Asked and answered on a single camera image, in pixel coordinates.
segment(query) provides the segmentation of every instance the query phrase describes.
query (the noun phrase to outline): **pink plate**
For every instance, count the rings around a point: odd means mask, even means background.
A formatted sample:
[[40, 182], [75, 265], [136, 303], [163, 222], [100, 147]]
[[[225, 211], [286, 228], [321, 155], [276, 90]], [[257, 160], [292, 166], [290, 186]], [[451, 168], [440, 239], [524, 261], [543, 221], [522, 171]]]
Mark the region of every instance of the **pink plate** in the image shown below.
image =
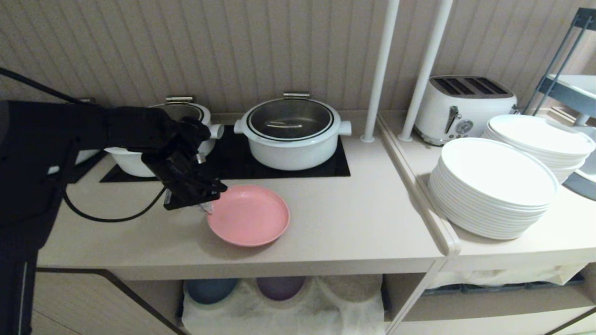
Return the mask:
[[213, 202], [207, 216], [211, 230], [226, 242], [242, 247], [262, 246], [288, 228], [290, 210], [275, 192], [258, 185], [237, 185]]

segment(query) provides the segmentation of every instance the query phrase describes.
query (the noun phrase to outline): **toaster slot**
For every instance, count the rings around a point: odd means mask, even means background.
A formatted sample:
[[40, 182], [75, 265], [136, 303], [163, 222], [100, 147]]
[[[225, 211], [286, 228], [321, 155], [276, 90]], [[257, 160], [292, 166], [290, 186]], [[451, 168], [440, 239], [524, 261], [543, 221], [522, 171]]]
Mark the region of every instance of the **toaster slot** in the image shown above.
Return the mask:
[[507, 92], [505, 92], [505, 90], [498, 87], [495, 83], [488, 80], [487, 78], [481, 77], [481, 78], [478, 78], [478, 81], [483, 83], [485, 86], [490, 87], [490, 89], [492, 89], [497, 94], [507, 94]]
[[484, 93], [484, 94], [494, 94], [494, 92], [492, 92], [490, 89], [488, 89], [486, 86], [482, 85], [478, 80], [476, 80], [475, 78], [466, 78], [465, 79], [468, 83], [474, 85], [475, 88], [477, 88], [480, 92]]
[[451, 86], [451, 84], [449, 84], [447, 82], [447, 80], [444, 80], [442, 78], [438, 78], [435, 80], [439, 85], [441, 85], [441, 87], [446, 90], [449, 94], [451, 95], [460, 95], [461, 93], [455, 89], [453, 86]]
[[455, 87], [457, 87], [463, 94], [474, 94], [474, 92], [472, 92], [472, 90], [470, 90], [469, 88], [465, 87], [464, 84], [462, 84], [459, 79], [457, 78], [449, 78], [447, 79], [449, 81], [449, 83]]

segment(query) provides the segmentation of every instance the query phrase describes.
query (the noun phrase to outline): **beige countertop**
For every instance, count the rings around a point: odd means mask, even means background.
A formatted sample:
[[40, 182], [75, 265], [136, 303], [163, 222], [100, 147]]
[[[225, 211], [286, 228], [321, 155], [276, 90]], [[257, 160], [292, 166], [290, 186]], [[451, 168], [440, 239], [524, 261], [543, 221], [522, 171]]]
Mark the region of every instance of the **beige countertop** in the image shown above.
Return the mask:
[[[395, 135], [401, 133], [405, 113], [387, 112], [382, 117]], [[422, 142], [416, 134], [412, 137], [398, 144], [418, 181], [426, 184], [441, 148]], [[547, 213], [517, 239], [491, 240], [452, 227], [461, 251], [444, 271], [596, 262], [596, 201], [565, 186], [559, 188]]]
[[[354, 135], [342, 141], [352, 176], [224, 181], [263, 185], [286, 200], [290, 226], [274, 243], [232, 246], [211, 232], [200, 209], [168, 212], [163, 200], [117, 224], [88, 221], [63, 203], [38, 266], [102, 268], [125, 280], [426, 272], [443, 255], [414, 197], [382, 141], [360, 141], [365, 116], [348, 119]], [[105, 218], [129, 216], [161, 189], [158, 182], [100, 184], [113, 166], [107, 156], [68, 187], [78, 208]]]

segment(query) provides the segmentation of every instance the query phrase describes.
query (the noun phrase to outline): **toaster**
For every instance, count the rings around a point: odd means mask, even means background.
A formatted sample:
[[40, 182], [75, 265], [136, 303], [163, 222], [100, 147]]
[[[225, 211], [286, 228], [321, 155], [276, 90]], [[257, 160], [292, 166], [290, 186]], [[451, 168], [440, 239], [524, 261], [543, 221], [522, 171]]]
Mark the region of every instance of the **toaster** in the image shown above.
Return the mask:
[[517, 113], [517, 98], [498, 82], [478, 76], [435, 76], [424, 91], [414, 131], [433, 145], [480, 137], [488, 120]]

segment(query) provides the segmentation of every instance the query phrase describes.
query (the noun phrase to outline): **white cloth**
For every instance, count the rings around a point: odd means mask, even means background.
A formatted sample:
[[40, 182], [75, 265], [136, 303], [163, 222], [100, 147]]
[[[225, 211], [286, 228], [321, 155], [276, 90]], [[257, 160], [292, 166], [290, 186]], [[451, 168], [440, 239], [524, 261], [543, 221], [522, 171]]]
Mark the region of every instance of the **white cloth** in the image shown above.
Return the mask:
[[311, 277], [297, 295], [279, 302], [265, 297], [256, 280], [241, 279], [228, 297], [212, 305], [199, 304], [185, 292], [182, 322], [193, 335], [382, 335], [380, 280], [376, 288], [368, 290], [374, 291], [371, 296], [353, 302]]
[[563, 285], [586, 266], [582, 264], [538, 266], [523, 269], [483, 270], [470, 272], [439, 272], [429, 289], [451, 284], [500, 286], [504, 284], [548, 281]]

